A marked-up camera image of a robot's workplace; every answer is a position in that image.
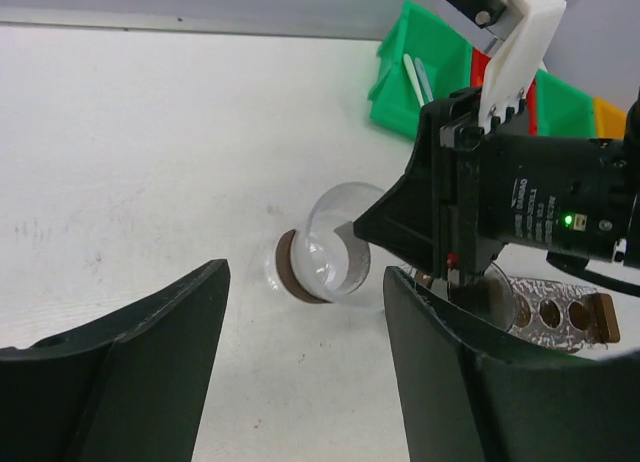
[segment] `metal screw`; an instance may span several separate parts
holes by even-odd
[[[489,22],[491,22],[491,14],[489,14],[489,12],[487,12],[486,10],[481,10],[476,14],[477,25],[487,25]]]
[[[598,228],[603,232],[609,232],[611,229],[613,229],[613,224],[608,220],[601,220],[598,224]]]

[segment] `yellow storage bin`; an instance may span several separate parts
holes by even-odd
[[[593,99],[594,113],[596,117],[596,134],[604,139],[624,138],[624,128],[627,114],[614,107],[604,99]]]

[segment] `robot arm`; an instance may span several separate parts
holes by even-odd
[[[441,0],[442,18],[492,59],[478,111],[491,130],[494,116],[518,110],[564,14],[564,0]]]
[[[592,259],[640,268],[640,102],[624,140],[527,135],[524,93],[564,1],[446,1],[459,20],[486,9],[484,27],[475,21],[479,30],[496,27],[510,10],[521,17],[483,88],[423,107],[405,174],[355,222],[356,236],[459,285],[478,280],[508,243],[542,248],[570,275],[640,296],[640,287],[586,269]]]

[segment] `glass cup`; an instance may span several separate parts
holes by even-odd
[[[271,285],[307,302],[330,302],[369,311],[384,308],[386,267],[402,261],[358,239],[353,222],[384,195],[362,182],[337,185],[279,241],[267,263]]]

